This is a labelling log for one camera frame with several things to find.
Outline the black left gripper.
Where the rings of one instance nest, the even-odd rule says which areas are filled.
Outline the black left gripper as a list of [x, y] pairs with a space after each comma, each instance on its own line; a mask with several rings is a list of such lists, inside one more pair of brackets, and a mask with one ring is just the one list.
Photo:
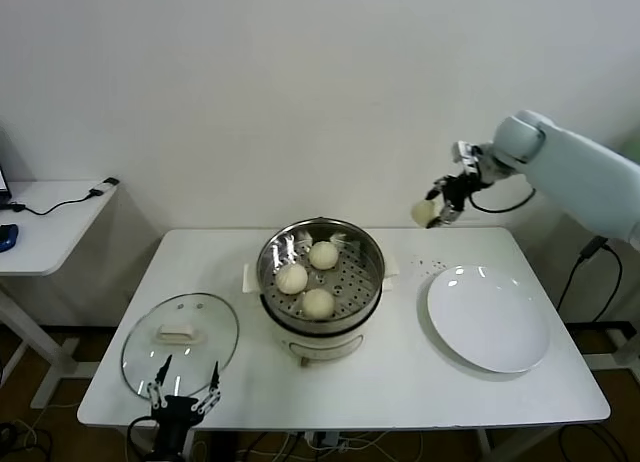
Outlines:
[[201, 414], [208, 414], [221, 398], [218, 362], [214, 365], [208, 392], [201, 401], [193, 397], [165, 397], [163, 384], [171, 361], [172, 355], [169, 355], [155, 379], [146, 386], [152, 407], [151, 417], [158, 424], [154, 452], [182, 452], [190, 429], [199, 424]]

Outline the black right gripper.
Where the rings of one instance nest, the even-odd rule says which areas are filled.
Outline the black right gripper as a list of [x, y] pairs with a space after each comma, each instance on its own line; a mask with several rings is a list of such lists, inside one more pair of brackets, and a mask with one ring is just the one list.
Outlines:
[[457, 221], [465, 208], [465, 201], [475, 192], [484, 189], [484, 183], [477, 175], [461, 173], [458, 176], [447, 175], [437, 179], [427, 192], [427, 200], [435, 200], [442, 195], [444, 204], [431, 204], [431, 215], [427, 228], [451, 225]]

